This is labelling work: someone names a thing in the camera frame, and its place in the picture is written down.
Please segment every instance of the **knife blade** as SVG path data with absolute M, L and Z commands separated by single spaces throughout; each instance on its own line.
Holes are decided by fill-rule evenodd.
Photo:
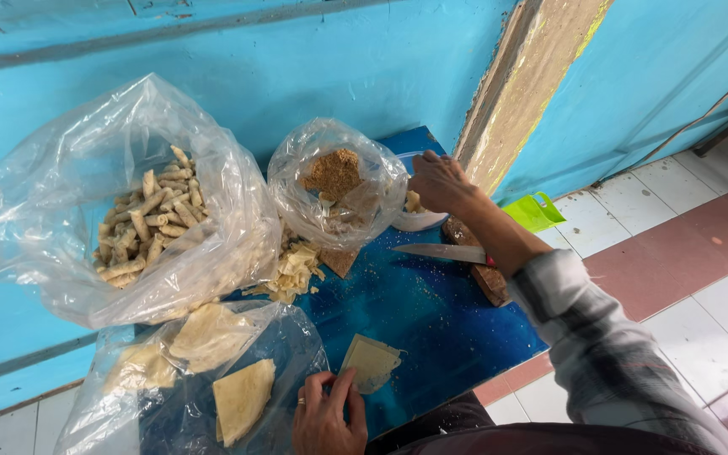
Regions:
M 453 259 L 455 261 L 475 262 L 477 264 L 487 264 L 491 267 L 495 263 L 484 252 L 484 248 L 480 246 L 465 246 L 456 244 L 402 244 L 393 248 L 401 253 L 419 254 L 421 256 L 441 257 L 443 259 Z

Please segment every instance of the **blue wall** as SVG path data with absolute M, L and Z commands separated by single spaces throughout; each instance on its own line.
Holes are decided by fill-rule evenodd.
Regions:
M 198 10 L 156 2 L 175 14 L 136 16 L 125 1 L 0 3 L 0 159 L 46 121 L 151 71 L 232 129 L 263 165 L 316 116 L 373 138 L 427 125 L 451 150 L 515 1 L 202 0 Z M 0 284 L 0 363 L 85 333 Z M 89 358 L 67 355 L 53 368 L 83 377 Z M 0 379 L 0 408 L 68 380 L 30 371 Z M 11 392 L 14 381 L 20 389 Z
M 580 189 L 641 160 L 728 91 L 728 2 L 614 2 L 501 181 L 501 204 Z M 690 129 L 653 160 L 728 121 Z

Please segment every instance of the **person's right hand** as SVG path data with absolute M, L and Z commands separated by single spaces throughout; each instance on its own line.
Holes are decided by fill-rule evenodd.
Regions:
M 420 195 L 420 205 L 432 212 L 457 215 L 465 202 L 480 194 L 475 185 L 468 182 L 460 163 L 449 155 L 437 156 L 426 150 L 412 158 L 414 177 L 409 189 Z
M 353 384 L 355 368 L 341 376 L 318 372 L 305 379 L 298 398 L 291 443 L 298 455 L 362 455 L 367 446 L 367 420 L 364 418 L 364 399 Z M 322 386 L 332 385 L 330 395 Z M 344 407 L 350 423 L 345 422 Z

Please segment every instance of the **blue table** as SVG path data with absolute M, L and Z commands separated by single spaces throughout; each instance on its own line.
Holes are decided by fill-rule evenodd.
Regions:
M 444 153 L 424 126 L 380 142 L 396 154 Z M 469 265 L 391 250 L 443 241 L 439 228 L 401 233 L 390 227 L 361 250 L 346 279 L 323 265 L 328 279 L 310 283 L 318 293 L 294 302 L 316 325 L 334 372 L 355 334 L 406 351 L 392 380 L 365 397 L 370 439 L 547 349 L 518 305 L 490 304 Z

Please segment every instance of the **plaid shirt sleeve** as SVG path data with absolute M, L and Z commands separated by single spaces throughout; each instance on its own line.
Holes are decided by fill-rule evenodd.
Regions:
M 555 381 L 569 394 L 573 422 L 638 428 L 728 455 L 728 431 L 693 403 L 656 355 L 650 332 L 592 283 L 578 255 L 543 254 L 509 288 L 551 346 Z

